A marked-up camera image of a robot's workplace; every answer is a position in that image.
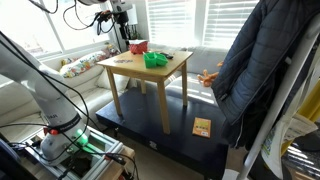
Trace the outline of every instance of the pillow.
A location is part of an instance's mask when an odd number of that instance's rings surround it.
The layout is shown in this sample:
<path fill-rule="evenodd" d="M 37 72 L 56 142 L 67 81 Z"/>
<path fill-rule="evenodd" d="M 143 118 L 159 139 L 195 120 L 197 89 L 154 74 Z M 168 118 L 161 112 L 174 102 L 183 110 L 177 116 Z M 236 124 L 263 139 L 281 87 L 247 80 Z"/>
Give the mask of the pillow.
<path fill-rule="evenodd" d="M 114 82 L 116 83 L 117 91 L 125 90 L 130 78 L 127 76 L 119 75 L 119 74 L 113 74 L 113 77 L 114 77 Z M 97 86 L 105 89 L 111 89 L 107 70 L 104 69 L 103 72 L 101 73 L 97 81 Z"/>
<path fill-rule="evenodd" d="M 67 58 L 67 59 L 62 59 L 61 60 L 61 66 L 64 66 L 66 64 L 70 64 L 78 60 L 79 58 Z"/>
<path fill-rule="evenodd" d="M 107 59 L 107 55 L 103 51 L 97 51 L 81 57 L 79 60 L 62 66 L 60 74 L 65 78 L 72 78 L 84 73 L 91 67 L 95 66 L 95 63 L 101 60 Z"/>

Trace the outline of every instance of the wooden leg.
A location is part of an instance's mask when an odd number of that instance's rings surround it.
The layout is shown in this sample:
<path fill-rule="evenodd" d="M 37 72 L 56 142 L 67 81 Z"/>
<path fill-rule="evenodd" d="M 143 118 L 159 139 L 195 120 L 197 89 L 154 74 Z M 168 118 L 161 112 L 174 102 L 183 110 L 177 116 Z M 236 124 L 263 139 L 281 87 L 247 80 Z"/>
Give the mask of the wooden leg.
<path fill-rule="evenodd" d="M 114 77 L 111 72 L 111 69 L 107 68 L 107 72 L 108 72 L 108 77 L 109 77 L 109 82 L 110 82 L 110 86 L 111 86 L 114 104 L 116 105 L 118 115 L 121 116 L 122 112 L 121 112 L 121 108 L 120 108 L 120 102 L 119 102 L 118 92 L 117 92 L 117 88 L 116 88 L 116 83 L 114 82 Z"/>
<path fill-rule="evenodd" d="M 165 134 L 170 134 L 170 123 L 169 123 L 166 92 L 164 89 L 165 88 L 164 81 L 158 82 L 157 84 L 158 84 L 158 95 L 159 95 L 160 113 L 161 113 L 163 132 Z"/>
<path fill-rule="evenodd" d="M 182 99 L 184 106 L 188 106 L 187 84 L 187 63 L 185 62 L 182 66 Z"/>
<path fill-rule="evenodd" d="M 142 80 L 141 79 L 141 93 L 142 94 L 146 94 L 146 82 L 145 82 L 145 80 Z"/>

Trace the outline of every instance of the black platform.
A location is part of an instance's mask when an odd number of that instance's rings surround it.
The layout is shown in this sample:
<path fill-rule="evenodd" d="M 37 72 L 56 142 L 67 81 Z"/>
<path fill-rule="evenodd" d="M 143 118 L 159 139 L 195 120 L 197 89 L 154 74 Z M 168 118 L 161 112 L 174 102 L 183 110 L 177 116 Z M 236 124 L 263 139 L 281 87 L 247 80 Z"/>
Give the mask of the black platform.
<path fill-rule="evenodd" d="M 223 177 L 228 145 L 221 138 L 225 117 L 219 108 L 167 96 L 170 135 L 162 130 L 158 95 L 155 91 L 141 94 L 132 88 L 119 97 L 123 116 L 118 116 L 112 101 L 96 115 L 108 127 L 212 179 Z M 211 138 L 192 135 L 195 117 L 211 120 Z"/>

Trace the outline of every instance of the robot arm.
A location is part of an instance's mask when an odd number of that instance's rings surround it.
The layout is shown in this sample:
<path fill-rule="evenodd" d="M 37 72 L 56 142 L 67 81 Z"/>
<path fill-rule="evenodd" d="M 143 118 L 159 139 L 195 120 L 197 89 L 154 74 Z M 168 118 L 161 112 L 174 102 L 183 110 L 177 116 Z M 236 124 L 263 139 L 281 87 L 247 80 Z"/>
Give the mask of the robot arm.
<path fill-rule="evenodd" d="M 66 152 L 61 156 L 59 155 L 65 151 L 66 146 L 70 145 L 71 142 L 69 139 L 75 139 L 74 137 L 79 136 L 79 129 L 86 129 L 85 124 L 80 120 L 80 116 L 73 105 L 60 93 L 62 92 L 67 95 L 67 88 L 56 81 L 49 80 L 60 90 L 60 92 L 58 92 L 37 70 L 59 82 L 63 82 L 64 78 L 56 71 L 37 61 L 31 54 L 14 43 L 14 46 L 18 49 L 15 50 L 9 41 L 0 31 L 0 62 L 2 64 L 0 66 L 0 74 L 25 86 L 45 114 L 49 124 L 48 126 L 52 129 L 41 142 L 43 155 L 49 160 L 44 163 L 57 165 L 69 157 L 69 154 Z M 20 51 L 29 62 L 23 62 L 13 54 L 19 55 L 18 51 Z M 90 132 L 88 129 L 86 129 L 84 135 L 89 137 Z"/>

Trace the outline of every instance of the window blind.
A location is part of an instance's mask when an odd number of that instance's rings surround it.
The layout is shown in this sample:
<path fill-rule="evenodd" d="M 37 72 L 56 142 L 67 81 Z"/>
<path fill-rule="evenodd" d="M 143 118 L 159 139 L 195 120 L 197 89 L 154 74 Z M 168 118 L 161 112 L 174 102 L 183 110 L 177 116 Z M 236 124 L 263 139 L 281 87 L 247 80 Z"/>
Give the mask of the window blind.
<path fill-rule="evenodd" d="M 195 0 L 146 0 L 150 42 L 181 46 L 193 42 Z"/>
<path fill-rule="evenodd" d="M 207 0 L 202 45 L 230 49 L 258 0 Z"/>

